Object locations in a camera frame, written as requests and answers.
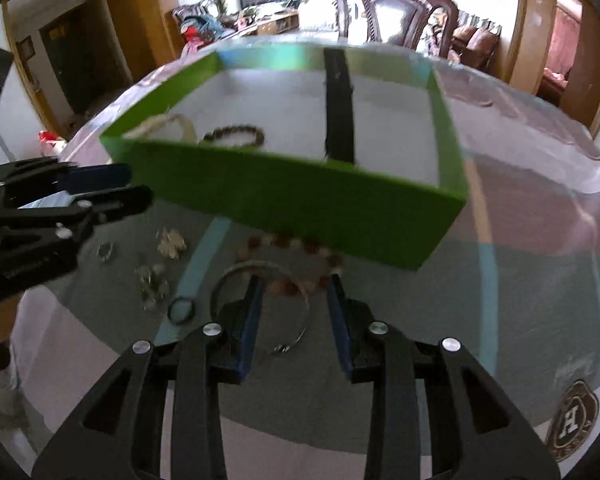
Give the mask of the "carved wooden chair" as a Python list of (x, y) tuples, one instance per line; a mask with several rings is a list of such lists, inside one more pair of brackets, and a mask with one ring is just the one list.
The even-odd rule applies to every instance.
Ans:
[[(453, 0), (361, 0), (366, 19), (366, 41), (416, 50), (425, 28), (437, 11), (444, 21), (434, 37), (437, 58), (447, 58), (460, 11)], [(349, 39), (352, 18), (349, 0), (336, 0), (338, 35)]]

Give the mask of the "green cardboard box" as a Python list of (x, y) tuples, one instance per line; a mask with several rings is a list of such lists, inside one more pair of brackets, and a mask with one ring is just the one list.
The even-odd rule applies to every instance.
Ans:
[[(354, 164), (325, 154), (326, 48), (347, 58)], [(198, 142), (122, 139), (166, 113)], [(170, 202), (399, 269), (424, 263), (468, 195), (434, 62), (386, 46), (230, 41), (167, 65), (100, 140)]]

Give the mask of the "wooden tv cabinet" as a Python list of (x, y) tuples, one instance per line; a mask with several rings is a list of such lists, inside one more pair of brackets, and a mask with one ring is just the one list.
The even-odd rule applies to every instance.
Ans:
[(254, 24), (258, 36), (280, 35), (299, 28), (299, 13), (296, 10), (279, 12)]

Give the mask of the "crystal flower brooch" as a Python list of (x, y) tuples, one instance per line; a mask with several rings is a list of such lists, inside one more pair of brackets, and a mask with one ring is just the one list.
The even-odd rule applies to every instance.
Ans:
[(144, 264), (135, 269), (135, 275), (140, 283), (140, 299), (143, 309), (155, 311), (170, 296), (171, 286), (166, 276), (166, 266), (155, 263)]

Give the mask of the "silver bangle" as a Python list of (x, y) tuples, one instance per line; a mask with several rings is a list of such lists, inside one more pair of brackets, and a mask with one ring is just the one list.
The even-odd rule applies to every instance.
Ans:
[(216, 322), (225, 310), (220, 307), (221, 292), (223, 287), (237, 275), (245, 274), (247, 282), (258, 278), (263, 285), (260, 297), (260, 315), (272, 313), (276, 306), (291, 307), (281, 314), (276, 314), (277, 321), (291, 320), (296, 323), (294, 332), (288, 341), (281, 341), (271, 350), (272, 356), (282, 356), (302, 341), (309, 327), (311, 318), (310, 285), (301, 283), (283, 266), (264, 260), (246, 260), (235, 263), (227, 268), (219, 281), (214, 285), (210, 297), (210, 316)]

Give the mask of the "white wrist watch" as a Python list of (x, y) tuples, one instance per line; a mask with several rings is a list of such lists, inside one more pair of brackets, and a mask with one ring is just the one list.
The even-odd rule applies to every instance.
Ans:
[(182, 114), (150, 116), (122, 134), (124, 140), (173, 141), (196, 144), (198, 136), (193, 122)]

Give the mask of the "patterned bed sheet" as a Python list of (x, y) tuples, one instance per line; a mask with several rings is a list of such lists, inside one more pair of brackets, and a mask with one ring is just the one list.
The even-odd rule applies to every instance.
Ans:
[[(219, 386), (224, 479), (367, 479), (373, 386), (352, 384), (341, 368), (327, 302), (334, 275), (348, 297), (407, 338), (458, 340), (541, 439), (557, 479), (600, 479), (600, 151), (555, 107), (431, 61), (468, 195), (419, 268), (250, 228), (150, 188), (154, 200), (142, 214), (94, 222), (74, 270), (16, 294), (15, 326), (0, 344), (0, 479), (35, 479), (34, 464), (56, 431), (137, 341), (173, 344), (213, 322), (214, 285), (246, 260), (277, 263), (310, 285), (311, 318), (297, 347), (272, 356), (296, 323), (276, 320), (291, 307), (260, 315), (248, 374)], [(125, 91), (54, 158), (80, 167), (125, 164), (100, 137), (157, 87), (165, 67)], [(127, 186), (139, 185), (132, 171)], [(186, 240), (178, 260), (158, 253), (163, 229)], [(171, 292), (147, 312), (135, 269), (155, 263), (166, 266)]]

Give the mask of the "white flower brooch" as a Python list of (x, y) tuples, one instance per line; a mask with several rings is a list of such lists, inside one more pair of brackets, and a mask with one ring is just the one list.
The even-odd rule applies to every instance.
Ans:
[(157, 250), (163, 258), (178, 260), (187, 250), (186, 240), (178, 230), (163, 229), (159, 233)]

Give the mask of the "black wrist watch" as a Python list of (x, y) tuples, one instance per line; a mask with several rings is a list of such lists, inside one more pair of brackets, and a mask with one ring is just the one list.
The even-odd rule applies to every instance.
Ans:
[(337, 162), (355, 163), (353, 87), (346, 54), (338, 48), (324, 50), (326, 157)]

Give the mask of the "dark wooden door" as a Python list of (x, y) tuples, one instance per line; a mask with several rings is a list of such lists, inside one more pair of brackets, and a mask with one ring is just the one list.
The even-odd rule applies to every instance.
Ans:
[(102, 90), (89, 24), (85, 6), (80, 4), (40, 29), (50, 64), (74, 114), (86, 112)]

